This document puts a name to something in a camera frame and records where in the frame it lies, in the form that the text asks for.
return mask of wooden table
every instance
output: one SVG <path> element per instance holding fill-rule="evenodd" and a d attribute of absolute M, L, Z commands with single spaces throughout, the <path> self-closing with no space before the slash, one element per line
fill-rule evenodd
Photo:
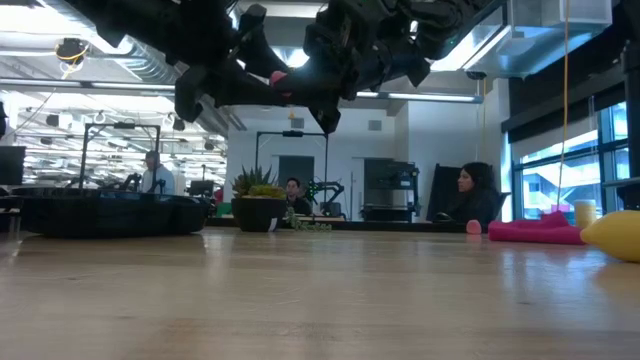
<path fill-rule="evenodd" d="M 0 359 L 635 360 L 639 279 L 465 235 L 0 240 Z"/>

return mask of potted plant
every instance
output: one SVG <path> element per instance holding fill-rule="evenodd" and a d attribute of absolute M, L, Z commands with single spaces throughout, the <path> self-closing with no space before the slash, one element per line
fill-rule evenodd
<path fill-rule="evenodd" d="M 242 231 L 274 231 L 287 212 L 286 193 L 275 185 L 271 168 L 264 175 L 262 168 L 247 172 L 244 167 L 233 183 L 235 198 L 231 212 Z"/>

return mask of plant pot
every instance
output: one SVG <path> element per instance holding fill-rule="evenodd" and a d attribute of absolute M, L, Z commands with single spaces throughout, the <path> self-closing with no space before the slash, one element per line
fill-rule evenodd
<path fill-rule="evenodd" d="M 237 198 L 231 200 L 231 212 L 242 231 L 275 231 L 287 212 L 287 202 L 269 198 Z"/>

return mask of woman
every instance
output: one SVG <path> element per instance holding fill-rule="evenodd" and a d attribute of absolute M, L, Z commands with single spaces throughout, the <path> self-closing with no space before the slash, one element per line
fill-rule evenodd
<path fill-rule="evenodd" d="M 485 225 L 495 220 L 500 194 L 492 170 L 490 165 L 480 162 L 463 166 L 458 178 L 458 198 L 446 214 L 438 214 L 438 217 L 457 223 L 478 220 Z"/>

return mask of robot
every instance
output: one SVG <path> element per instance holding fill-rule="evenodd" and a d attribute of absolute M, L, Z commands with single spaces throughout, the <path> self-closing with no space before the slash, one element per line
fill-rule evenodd
<path fill-rule="evenodd" d="M 130 35 L 164 53 L 169 64 L 189 65 L 175 84 L 176 113 L 184 120 L 195 121 L 202 112 L 199 101 L 208 94 L 216 107 L 308 107 L 325 134 L 338 126 L 340 99 L 354 100 L 358 91 L 377 91 L 402 76 L 418 86 L 430 73 L 426 59 L 447 56 L 506 2 L 329 0 L 307 26 L 303 50 L 309 60 L 289 69 L 267 43 L 266 9 L 257 4 L 234 29 L 228 16 L 234 0 L 65 1 L 93 21 L 110 45 Z M 415 36 L 412 21 L 418 23 Z"/>

